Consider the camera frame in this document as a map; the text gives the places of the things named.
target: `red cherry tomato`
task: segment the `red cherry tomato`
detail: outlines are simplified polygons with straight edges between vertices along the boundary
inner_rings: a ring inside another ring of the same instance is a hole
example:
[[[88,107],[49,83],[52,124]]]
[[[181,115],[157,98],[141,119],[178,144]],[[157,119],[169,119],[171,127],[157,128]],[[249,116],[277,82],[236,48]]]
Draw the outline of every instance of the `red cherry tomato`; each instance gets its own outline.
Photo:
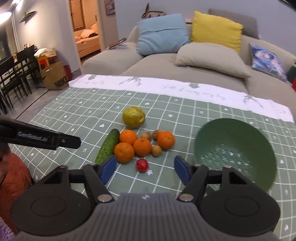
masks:
[[[136,163],[136,166],[139,172],[146,172],[149,168],[149,164],[145,159],[139,159]]]

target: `blue pillow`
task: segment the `blue pillow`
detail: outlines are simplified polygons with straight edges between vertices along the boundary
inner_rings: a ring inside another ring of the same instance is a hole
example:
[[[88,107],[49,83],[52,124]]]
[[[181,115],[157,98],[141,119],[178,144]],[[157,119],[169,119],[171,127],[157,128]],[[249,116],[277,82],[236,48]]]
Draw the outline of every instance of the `blue pillow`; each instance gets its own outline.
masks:
[[[250,47],[253,59],[252,67],[254,69],[272,75],[284,82],[287,81],[281,62],[274,53],[255,44],[250,44]]]
[[[190,42],[182,14],[144,19],[138,28],[137,52],[141,55],[177,53]]]

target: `orange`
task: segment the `orange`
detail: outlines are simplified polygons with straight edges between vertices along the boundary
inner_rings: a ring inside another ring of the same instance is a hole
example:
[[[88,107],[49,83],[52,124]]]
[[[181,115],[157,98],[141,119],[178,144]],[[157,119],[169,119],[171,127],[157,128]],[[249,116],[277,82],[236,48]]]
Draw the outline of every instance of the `orange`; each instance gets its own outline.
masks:
[[[123,130],[119,135],[120,142],[126,142],[130,145],[133,145],[137,138],[137,134],[132,130]]]
[[[175,136],[169,131],[162,131],[157,138],[157,144],[165,150],[171,149],[175,144]]]
[[[133,159],[133,156],[135,155],[135,151],[132,145],[125,142],[121,142],[116,145],[114,149],[114,155],[117,161],[122,163],[127,163]]]
[[[152,145],[149,140],[145,138],[139,138],[134,142],[133,148],[138,156],[146,156],[151,152]]]

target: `orange cloth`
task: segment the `orange cloth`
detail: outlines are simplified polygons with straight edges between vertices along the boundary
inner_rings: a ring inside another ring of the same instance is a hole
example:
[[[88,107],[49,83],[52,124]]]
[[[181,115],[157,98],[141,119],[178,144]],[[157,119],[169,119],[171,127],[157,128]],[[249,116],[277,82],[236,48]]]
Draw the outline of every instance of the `orange cloth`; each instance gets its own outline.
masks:
[[[14,200],[31,184],[28,168],[16,154],[11,153],[8,174],[0,187],[0,217],[15,234],[17,229],[10,217],[10,208]]]

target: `yellow pillow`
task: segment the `yellow pillow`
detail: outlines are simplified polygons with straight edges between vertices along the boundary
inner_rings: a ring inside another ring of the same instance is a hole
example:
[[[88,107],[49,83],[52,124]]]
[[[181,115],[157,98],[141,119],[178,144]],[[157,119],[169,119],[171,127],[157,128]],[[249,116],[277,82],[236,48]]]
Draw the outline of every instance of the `yellow pillow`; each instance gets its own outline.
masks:
[[[240,52],[243,26],[230,19],[194,12],[192,42],[220,44]]]

